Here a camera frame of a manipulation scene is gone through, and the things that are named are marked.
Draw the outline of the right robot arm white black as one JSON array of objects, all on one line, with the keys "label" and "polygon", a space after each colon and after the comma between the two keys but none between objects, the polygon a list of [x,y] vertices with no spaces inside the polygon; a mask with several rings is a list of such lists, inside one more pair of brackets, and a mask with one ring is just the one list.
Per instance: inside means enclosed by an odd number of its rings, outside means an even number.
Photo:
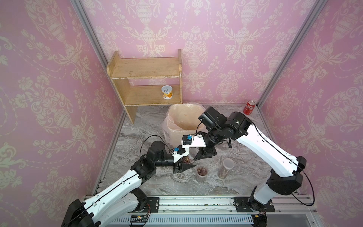
[{"label": "right robot arm white black", "polygon": [[226,117],[213,107],[208,107],[199,120],[207,132],[195,136],[203,140],[200,145],[193,144],[199,149],[196,160],[216,155],[215,146],[224,141],[228,144],[236,141],[252,150],[271,167],[270,177],[265,183],[256,186],[248,199],[252,209],[261,210],[275,196],[290,195],[302,186],[306,159],[284,151],[243,113],[233,112]]}]

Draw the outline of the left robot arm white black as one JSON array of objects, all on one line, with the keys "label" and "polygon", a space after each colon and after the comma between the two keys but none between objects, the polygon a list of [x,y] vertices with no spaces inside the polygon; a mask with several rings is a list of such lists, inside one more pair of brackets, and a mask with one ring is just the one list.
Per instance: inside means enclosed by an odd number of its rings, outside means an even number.
[{"label": "left robot arm white black", "polygon": [[140,186],[153,177],[159,166],[172,166],[174,173],[193,168],[182,162],[190,153],[192,142],[183,142],[169,153],[162,141],[155,141],[118,181],[99,194],[81,202],[73,201],[63,219],[63,227],[106,227],[131,211],[147,208],[147,196]]}]

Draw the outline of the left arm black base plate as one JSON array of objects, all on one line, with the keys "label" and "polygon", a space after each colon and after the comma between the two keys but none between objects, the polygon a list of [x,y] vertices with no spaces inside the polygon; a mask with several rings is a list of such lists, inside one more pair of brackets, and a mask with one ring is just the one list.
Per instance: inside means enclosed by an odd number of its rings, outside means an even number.
[{"label": "left arm black base plate", "polygon": [[159,197],[147,197],[146,199],[139,202],[134,212],[157,213],[159,210],[159,204]]}]

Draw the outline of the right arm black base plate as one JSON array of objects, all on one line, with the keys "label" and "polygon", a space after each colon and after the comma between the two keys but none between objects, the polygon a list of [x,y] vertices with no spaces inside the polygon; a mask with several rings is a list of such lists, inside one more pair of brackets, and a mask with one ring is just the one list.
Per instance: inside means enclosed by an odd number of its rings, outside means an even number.
[{"label": "right arm black base plate", "polygon": [[275,207],[272,200],[265,205],[251,205],[249,203],[248,196],[236,196],[233,198],[233,206],[235,206],[237,212],[275,212]]}]

